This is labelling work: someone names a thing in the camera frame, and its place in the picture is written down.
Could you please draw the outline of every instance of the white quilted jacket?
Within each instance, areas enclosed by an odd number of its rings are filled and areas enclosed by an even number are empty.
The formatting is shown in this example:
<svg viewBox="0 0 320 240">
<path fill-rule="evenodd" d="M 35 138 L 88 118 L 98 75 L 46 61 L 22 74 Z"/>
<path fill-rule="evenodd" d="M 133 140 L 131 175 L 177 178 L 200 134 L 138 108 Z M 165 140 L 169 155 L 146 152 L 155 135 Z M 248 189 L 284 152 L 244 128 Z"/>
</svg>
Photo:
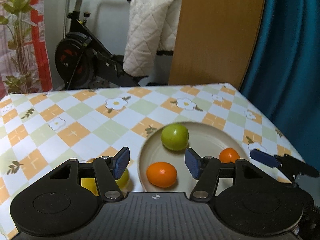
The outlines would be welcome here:
<svg viewBox="0 0 320 240">
<path fill-rule="evenodd" d="M 150 75 L 156 52 L 173 51 L 182 0 L 131 0 L 123 69 Z"/>
</svg>

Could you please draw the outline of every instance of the orange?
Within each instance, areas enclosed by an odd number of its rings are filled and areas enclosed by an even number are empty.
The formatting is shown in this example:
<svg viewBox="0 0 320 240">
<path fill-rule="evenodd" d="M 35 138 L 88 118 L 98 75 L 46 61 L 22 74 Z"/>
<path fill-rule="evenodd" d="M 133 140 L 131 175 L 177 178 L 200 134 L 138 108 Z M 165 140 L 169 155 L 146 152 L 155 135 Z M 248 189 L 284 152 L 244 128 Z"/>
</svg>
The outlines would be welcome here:
<svg viewBox="0 0 320 240">
<path fill-rule="evenodd" d="M 170 187 L 177 179 L 177 170 L 170 163 L 151 164 L 146 172 L 149 182 L 158 187 Z"/>
<path fill-rule="evenodd" d="M 222 163 L 235 163 L 237 159 L 240 159 L 239 154 L 232 148 L 224 149 L 219 154 L 219 160 Z"/>
</svg>

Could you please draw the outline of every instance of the beige plate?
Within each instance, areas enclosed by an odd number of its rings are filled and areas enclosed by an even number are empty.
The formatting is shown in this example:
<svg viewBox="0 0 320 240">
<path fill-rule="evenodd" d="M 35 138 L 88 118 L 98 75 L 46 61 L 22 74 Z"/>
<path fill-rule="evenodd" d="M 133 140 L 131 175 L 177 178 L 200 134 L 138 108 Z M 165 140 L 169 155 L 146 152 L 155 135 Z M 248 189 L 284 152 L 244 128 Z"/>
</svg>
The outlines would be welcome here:
<svg viewBox="0 0 320 240">
<path fill-rule="evenodd" d="M 213 156 L 219 158 L 219 153 L 225 148 L 235 149 L 240 158 L 248 160 L 242 147 L 225 132 L 198 122 L 181 122 L 189 130 L 189 147 L 201 157 Z M 190 193 L 197 181 L 191 176 L 185 162 L 184 150 L 175 152 L 168 150 L 162 145 L 160 135 L 162 129 L 155 131 L 145 141 L 138 157 L 138 173 L 142 187 L 147 192 L 186 192 Z M 152 185 L 146 176 L 147 168 L 155 162 L 171 163 L 177 169 L 177 181 L 169 188 L 160 188 Z M 232 179 L 220 179 L 216 195 L 232 186 Z"/>
</svg>

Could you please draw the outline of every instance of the stationary bike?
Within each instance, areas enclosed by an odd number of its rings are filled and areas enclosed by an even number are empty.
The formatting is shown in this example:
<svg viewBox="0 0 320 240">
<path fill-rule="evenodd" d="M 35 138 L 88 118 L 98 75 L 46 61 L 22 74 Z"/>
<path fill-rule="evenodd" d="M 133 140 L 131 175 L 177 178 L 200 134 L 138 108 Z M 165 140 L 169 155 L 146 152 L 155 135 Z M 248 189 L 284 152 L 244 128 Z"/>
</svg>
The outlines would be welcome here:
<svg viewBox="0 0 320 240">
<path fill-rule="evenodd" d="M 55 64 L 64 80 L 65 90 L 88 88 L 96 76 L 122 87 L 139 86 L 139 78 L 129 76 L 122 68 L 122 55 L 113 55 L 86 27 L 90 13 L 79 20 L 82 0 L 76 0 L 69 33 L 59 42 Z"/>
</svg>

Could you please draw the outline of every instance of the white wall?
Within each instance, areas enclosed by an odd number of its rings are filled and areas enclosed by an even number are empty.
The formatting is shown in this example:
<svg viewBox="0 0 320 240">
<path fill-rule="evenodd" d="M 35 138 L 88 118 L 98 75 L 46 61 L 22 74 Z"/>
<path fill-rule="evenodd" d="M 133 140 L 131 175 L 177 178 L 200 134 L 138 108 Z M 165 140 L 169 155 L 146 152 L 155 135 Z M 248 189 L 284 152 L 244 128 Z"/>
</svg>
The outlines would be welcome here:
<svg viewBox="0 0 320 240">
<path fill-rule="evenodd" d="M 44 0 L 45 39 L 53 88 L 63 85 L 54 63 L 54 52 L 62 39 L 63 17 L 66 0 Z M 75 0 L 70 1 L 70 11 Z M 129 29 L 129 3 L 126 0 L 83 0 L 83 12 L 91 13 L 87 27 L 102 44 L 114 54 L 124 54 Z"/>
</svg>

